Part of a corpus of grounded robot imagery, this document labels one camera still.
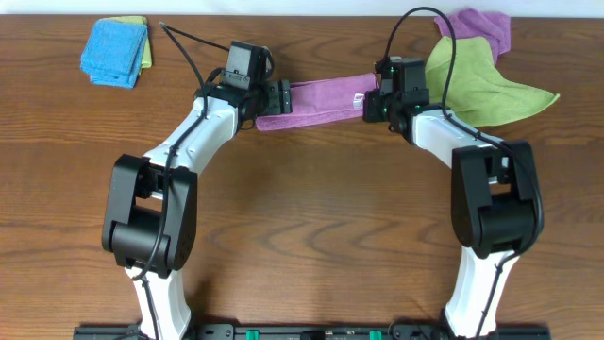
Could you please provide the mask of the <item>purple microfiber cloth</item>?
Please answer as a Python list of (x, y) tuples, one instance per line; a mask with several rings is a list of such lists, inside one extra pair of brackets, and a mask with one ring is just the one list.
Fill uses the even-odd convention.
[(372, 73), (293, 83), (292, 112), (259, 117), (256, 126), (260, 131), (274, 131), (358, 118), (365, 93), (377, 87)]

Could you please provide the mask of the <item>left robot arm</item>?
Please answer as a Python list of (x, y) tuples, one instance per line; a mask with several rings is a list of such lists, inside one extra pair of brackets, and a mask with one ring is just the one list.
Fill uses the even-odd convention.
[(249, 90), (206, 83), (193, 107), (160, 145), (141, 157), (124, 154), (112, 168), (102, 247), (134, 283), (142, 311), (138, 325), (91, 331), (103, 339), (183, 339), (192, 312), (181, 269), (193, 248), (198, 178), (218, 149), (258, 117), (292, 112), (287, 80)]

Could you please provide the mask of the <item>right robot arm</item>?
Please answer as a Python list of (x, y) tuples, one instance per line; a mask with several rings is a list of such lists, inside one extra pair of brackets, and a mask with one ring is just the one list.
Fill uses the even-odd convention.
[(451, 170), (451, 224), (461, 244), (455, 288), (444, 309), (452, 339), (497, 336), (496, 310), (513, 266), (544, 225), (532, 148), (483, 134), (453, 110), (428, 102), (428, 90), (365, 93), (362, 118), (386, 122)]

